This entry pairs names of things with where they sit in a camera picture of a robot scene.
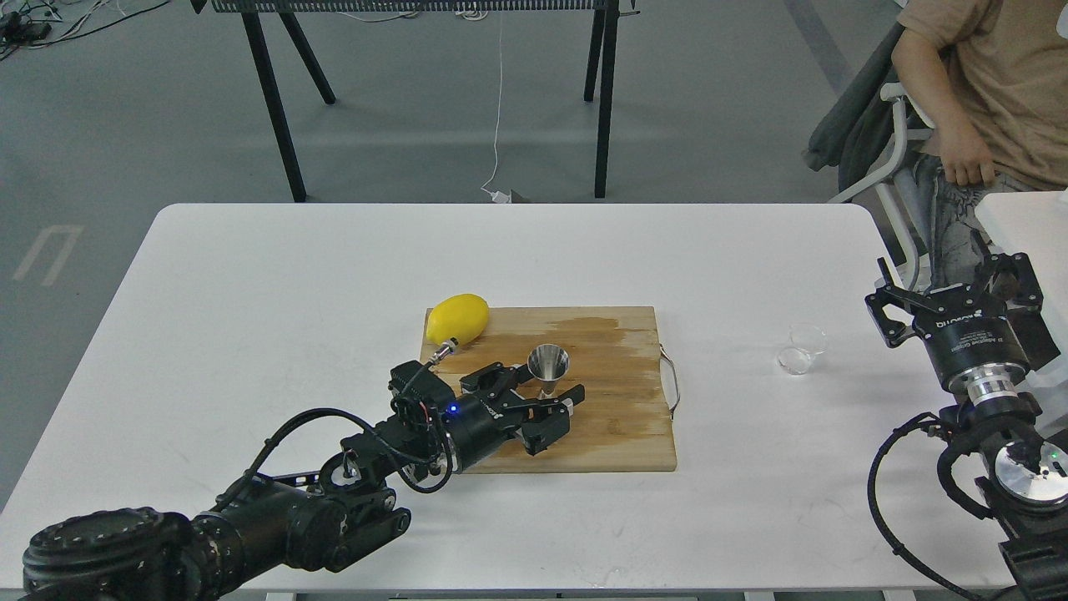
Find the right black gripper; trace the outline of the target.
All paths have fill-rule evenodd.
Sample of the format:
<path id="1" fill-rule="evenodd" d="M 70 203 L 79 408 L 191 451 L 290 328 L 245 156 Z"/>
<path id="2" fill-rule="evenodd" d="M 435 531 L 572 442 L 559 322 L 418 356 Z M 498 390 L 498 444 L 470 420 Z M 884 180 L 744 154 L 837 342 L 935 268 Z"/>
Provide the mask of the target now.
<path id="1" fill-rule="evenodd" d="M 1010 311 L 1041 311 L 1045 292 L 1027 254 L 993 254 L 977 230 L 971 232 L 980 263 L 970 289 L 949 288 L 923 295 L 897 286 L 883 256 L 877 259 L 881 285 L 864 303 L 884 344 L 891 349 L 918 335 L 941 388 L 965 393 L 970 373 L 996 366 L 1017 385 L 1030 371 L 1028 358 L 1012 330 Z M 900 309 L 913 322 L 889 318 L 886 307 Z"/>

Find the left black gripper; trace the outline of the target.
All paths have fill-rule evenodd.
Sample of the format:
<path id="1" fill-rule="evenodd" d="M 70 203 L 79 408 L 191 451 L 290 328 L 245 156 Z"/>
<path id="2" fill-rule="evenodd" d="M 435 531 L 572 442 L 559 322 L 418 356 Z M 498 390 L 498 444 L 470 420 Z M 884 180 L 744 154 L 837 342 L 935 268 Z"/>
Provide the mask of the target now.
<path id="1" fill-rule="evenodd" d="M 585 400 L 585 386 L 569 388 L 556 398 L 519 396 L 517 388 L 533 379 L 524 364 L 494 362 L 459 380 L 461 396 L 443 404 L 441 414 L 458 472 L 469 471 L 511 440 L 536 456 L 571 431 L 575 406 Z"/>

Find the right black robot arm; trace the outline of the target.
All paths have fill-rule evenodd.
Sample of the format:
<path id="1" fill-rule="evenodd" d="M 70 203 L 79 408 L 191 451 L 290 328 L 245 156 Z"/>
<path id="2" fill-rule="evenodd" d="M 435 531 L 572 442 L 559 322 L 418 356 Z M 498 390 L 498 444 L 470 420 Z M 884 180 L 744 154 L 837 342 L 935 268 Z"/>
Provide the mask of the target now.
<path id="1" fill-rule="evenodd" d="M 956 402 L 908 420 L 876 452 L 866 483 L 867 506 L 893 554 L 953 594 L 975 600 L 930 569 L 889 528 L 877 501 L 879 466 L 897 441 L 922 431 L 945 442 L 937 476 L 951 501 L 980 520 L 995 520 L 1015 590 L 1026 600 L 1067 597 L 1067 476 L 1065 431 L 1040 434 L 1042 410 L 1020 391 L 1030 371 L 1061 354 L 1041 316 L 1045 305 L 1026 254 L 985 252 L 974 280 L 946 288 L 897 286 L 885 260 L 865 304 L 888 347 L 924 343 L 943 391 Z"/>

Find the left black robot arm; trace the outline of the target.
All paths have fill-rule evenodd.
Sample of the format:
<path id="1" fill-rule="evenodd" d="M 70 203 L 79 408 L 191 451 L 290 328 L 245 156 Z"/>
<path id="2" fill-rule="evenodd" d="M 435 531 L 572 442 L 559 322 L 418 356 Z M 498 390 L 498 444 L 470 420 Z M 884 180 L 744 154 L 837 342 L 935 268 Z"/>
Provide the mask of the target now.
<path id="1" fill-rule="evenodd" d="M 435 366 L 456 350 L 441 343 L 427 361 L 390 370 L 392 414 L 377 425 L 339 408 L 312 408 L 267 438 L 251 466 L 210 510 L 194 518 L 152 508 L 96 511 L 40 529 L 23 552 L 28 600 L 217 600 L 285 564 L 340 572 L 404 535 L 389 476 L 431 494 L 476 466 L 505 442 L 534 456 L 571 431 L 585 388 L 519 389 L 533 366 L 492 362 L 461 378 L 454 392 Z M 267 457 L 313 420 L 350 420 L 357 434 L 321 469 L 271 477 Z"/>

